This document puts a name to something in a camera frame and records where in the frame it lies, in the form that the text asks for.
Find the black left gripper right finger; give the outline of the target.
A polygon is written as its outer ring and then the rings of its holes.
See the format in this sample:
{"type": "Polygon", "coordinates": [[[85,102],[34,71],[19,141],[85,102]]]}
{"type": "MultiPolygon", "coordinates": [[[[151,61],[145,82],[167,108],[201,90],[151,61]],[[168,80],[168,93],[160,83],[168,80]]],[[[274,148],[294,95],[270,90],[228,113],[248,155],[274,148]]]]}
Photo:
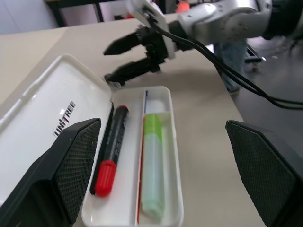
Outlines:
{"type": "Polygon", "coordinates": [[[238,121],[225,128],[241,181],[267,227],[303,225],[303,154],[267,129],[238,121]]]}

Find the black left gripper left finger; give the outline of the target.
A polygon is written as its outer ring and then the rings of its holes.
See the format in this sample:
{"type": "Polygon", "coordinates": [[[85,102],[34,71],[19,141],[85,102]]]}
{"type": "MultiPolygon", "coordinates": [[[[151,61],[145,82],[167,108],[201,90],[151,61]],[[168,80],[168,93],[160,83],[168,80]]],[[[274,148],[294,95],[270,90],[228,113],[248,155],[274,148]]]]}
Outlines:
{"type": "Polygon", "coordinates": [[[101,128],[93,118],[65,128],[0,208],[2,227],[71,227],[90,180],[101,128]]]}

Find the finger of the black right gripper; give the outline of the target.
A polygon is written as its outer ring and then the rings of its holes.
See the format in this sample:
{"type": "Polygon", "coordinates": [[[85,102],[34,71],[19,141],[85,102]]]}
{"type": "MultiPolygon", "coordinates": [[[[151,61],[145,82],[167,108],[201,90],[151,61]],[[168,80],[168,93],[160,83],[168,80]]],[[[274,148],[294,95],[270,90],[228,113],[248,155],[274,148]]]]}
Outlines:
{"type": "Polygon", "coordinates": [[[117,67],[112,73],[104,76],[105,81],[115,87],[123,87],[125,83],[138,76],[149,72],[160,71],[161,59],[155,60],[144,58],[139,61],[131,61],[127,64],[117,67]]]}
{"type": "Polygon", "coordinates": [[[116,40],[113,40],[104,50],[103,54],[107,55],[121,55],[132,48],[141,45],[142,38],[137,32],[130,33],[116,40]]]}

